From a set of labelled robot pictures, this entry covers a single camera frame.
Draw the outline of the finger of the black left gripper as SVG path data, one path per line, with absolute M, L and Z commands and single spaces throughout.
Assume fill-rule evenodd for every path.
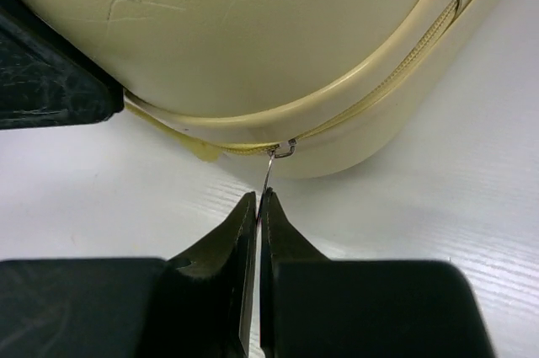
M 124 89 L 34 14 L 1 0 L 1 128 L 78 126 L 124 109 Z

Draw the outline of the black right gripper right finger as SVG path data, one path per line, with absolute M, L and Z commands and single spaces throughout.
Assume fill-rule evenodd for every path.
M 442 260 L 334 260 L 267 190 L 260 345 L 268 357 L 490 357 L 466 276 Z

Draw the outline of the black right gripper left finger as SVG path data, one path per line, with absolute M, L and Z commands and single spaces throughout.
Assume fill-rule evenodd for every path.
M 171 259 L 1 263 L 4 357 L 245 357 L 256 197 Z

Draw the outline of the silver zipper pull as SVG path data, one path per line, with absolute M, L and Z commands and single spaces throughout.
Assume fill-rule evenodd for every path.
M 264 176 L 264 182 L 261 190 L 261 195 L 264 195 L 266 190 L 270 186 L 270 180 L 272 173 L 275 170 L 275 166 L 279 160 L 289 158 L 296 152 L 297 139 L 292 138 L 287 142 L 281 142 L 276 145 L 272 145 L 267 151 L 269 157 L 267 169 Z

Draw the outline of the yellow hard-shell suitcase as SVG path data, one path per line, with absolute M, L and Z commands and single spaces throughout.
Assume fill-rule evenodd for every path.
M 350 168 L 404 126 L 498 0 L 21 0 L 204 160 Z

